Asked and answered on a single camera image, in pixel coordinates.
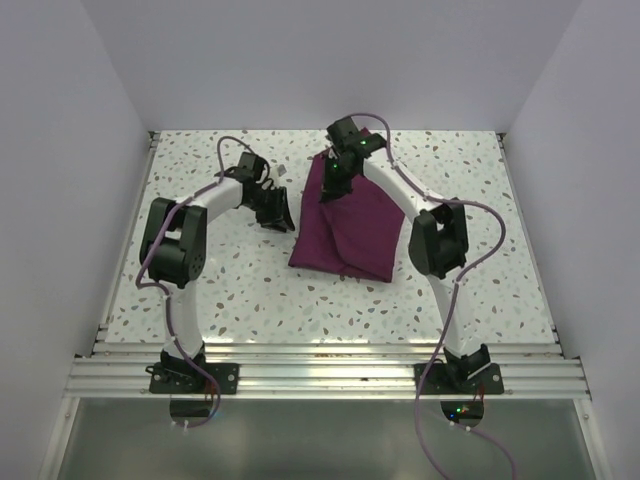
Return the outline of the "purple cloth mat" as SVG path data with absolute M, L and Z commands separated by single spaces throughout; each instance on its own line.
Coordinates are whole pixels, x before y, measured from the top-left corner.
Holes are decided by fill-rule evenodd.
M 302 193 L 300 231 L 288 265 L 389 283 L 405 216 L 381 188 L 366 178 L 353 192 L 320 201 L 324 154 L 316 154 Z

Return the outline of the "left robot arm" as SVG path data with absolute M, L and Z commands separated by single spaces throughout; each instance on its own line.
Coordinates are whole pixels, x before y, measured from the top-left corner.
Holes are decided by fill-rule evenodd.
M 182 200 L 158 197 L 150 205 L 139 251 L 139 289 L 157 288 L 164 299 L 166 343 L 160 360 L 146 368 L 154 394 L 233 393 L 239 368 L 206 361 L 197 318 L 197 286 L 207 263 L 208 226 L 240 207 L 277 232 L 295 230 L 286 172 L 261 156 L 244 152 L 237 165 Z

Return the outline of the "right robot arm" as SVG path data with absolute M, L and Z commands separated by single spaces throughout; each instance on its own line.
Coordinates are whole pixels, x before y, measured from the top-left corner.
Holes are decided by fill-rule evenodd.
M 432 193 L 407 166 L 390 157 L 389 141 L 359 129 L 350 117 L 327 128 L 331 143 L 324 155 L 321 201 L 332 202 L 353 191 L 362 176 L 379 187 L 411 224 L 408 254 L 434 293 L 442 318 L 445 360 L 424 367 L 422 392 L 473 393 L 491 359 L 488 347 L 470 330 L 470 301 L 454 278 L 469 250 L 464 206 Z

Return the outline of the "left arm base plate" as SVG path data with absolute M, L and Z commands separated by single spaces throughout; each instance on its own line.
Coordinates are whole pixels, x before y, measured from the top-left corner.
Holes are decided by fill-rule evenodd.
M 239 365 L 235 363 L 205 363 L 199 366 L 203 375 L 191 365 L 178 361 L 168 366 L 160 362 L 149 365 L 149 392 L 152 394 L 212 394 L 235 395 L 239 379 Z

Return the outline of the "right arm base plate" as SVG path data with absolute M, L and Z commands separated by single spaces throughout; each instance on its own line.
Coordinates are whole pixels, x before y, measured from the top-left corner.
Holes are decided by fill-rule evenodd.
M 505 393 L 501 370 L 491 363 L 468 380 L 457 380 L 448 365 L 437 359 L 429 369 L 420 387 L 421 395 L 501 395 Z

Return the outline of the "aluminium rail frame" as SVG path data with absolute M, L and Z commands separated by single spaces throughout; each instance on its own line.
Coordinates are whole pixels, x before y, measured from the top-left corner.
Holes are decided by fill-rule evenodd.
M 105 322 L 93 351 L 73 363 L 65 393 L 79 398 L 135 398 L 149 393 L 145 368 L 164 343 L 162 301 L 134 279 L 149 205 L 157 196 L 189 194 L 219 163 L 232 165 L 244 145 L 286 169 L 293 214 L 300 211 L 312 157 L 325 148 L 320 130 L 164 130 Z M 504 219 L 471 209 L 464 279 L 470 330 L 499 365 L 507 399 L 586 399 L 581 363 L 567 358 L 538 281 L 528 239 L 492 131 L 398 131 L 394 155 L 429 188 L 492 206 Z M 291 234 L 261 229 L 247 210 L 211 226 L 197 290 L 200 328 L 212 362 L 239 365 L 242 398 L 410 399 L 413 367 L 429 359 L 441 331 L 434 295 L 397 250 L 384 284 L 294 269 Z

